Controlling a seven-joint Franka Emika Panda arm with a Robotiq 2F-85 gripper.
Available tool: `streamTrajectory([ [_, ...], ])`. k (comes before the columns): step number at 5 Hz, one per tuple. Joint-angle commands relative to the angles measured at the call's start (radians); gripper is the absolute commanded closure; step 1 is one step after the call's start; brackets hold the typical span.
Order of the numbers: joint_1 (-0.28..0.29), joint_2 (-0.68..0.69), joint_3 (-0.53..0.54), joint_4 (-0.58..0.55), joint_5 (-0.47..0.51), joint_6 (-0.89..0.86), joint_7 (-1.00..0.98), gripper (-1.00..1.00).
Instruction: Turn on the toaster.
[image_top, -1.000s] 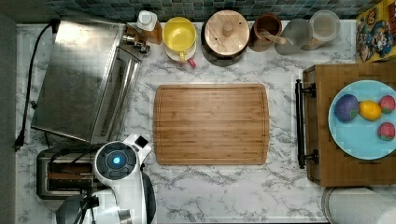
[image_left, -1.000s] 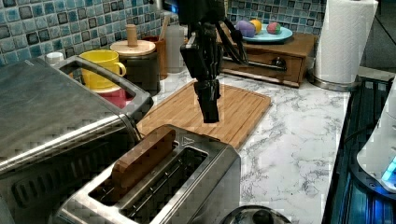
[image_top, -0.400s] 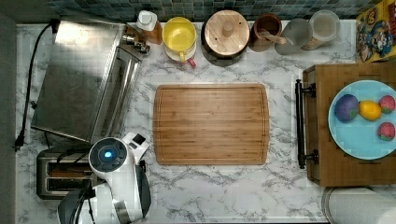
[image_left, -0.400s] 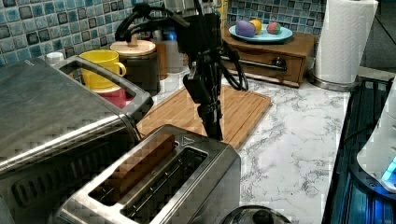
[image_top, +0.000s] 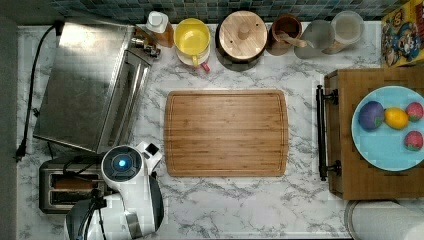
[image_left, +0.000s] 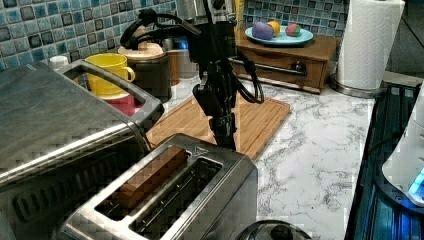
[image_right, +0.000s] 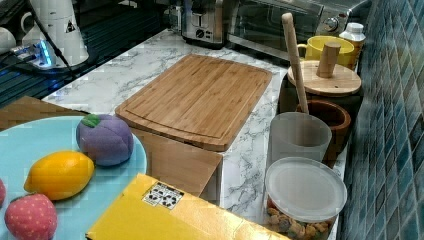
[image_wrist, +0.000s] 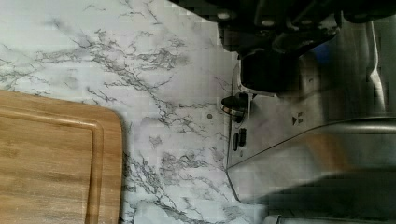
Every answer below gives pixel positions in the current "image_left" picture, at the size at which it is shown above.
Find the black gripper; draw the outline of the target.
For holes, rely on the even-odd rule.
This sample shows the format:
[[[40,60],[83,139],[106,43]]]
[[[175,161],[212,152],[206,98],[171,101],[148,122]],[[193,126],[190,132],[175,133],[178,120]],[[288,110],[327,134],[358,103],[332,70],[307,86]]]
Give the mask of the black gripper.
[[[199,66],[207,65],[237,55],[234,26],[230,22],[200,24],[199,35],[188,36],[190,60]],[[236,132],[235,115],[228,112],[225,101],[228,91],[222,70],[218,66],[208,66],[203,83],[193,88],[193,95],[206,116],[212,116],[209,125],[214,133],[216,143],[231,150],[236,150],[234,133]]]

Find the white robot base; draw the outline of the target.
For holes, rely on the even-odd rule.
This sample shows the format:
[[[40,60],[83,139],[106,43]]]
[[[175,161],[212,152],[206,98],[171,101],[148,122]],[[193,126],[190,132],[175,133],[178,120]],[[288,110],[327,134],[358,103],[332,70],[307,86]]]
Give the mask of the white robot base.
[[[423,212],[423,86],[388,83],[376,102],[375,183],[394,204]]]

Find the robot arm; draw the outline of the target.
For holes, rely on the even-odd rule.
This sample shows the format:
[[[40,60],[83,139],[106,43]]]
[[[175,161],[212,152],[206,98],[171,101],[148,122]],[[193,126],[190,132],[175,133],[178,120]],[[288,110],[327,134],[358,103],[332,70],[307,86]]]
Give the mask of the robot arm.
[[[218,145],[234,150],[236,87],[229,59],[237,53],[232,0],[176,0],[177,13],[186,21],[190,60],[198,65],[201,82],[193,95]]]

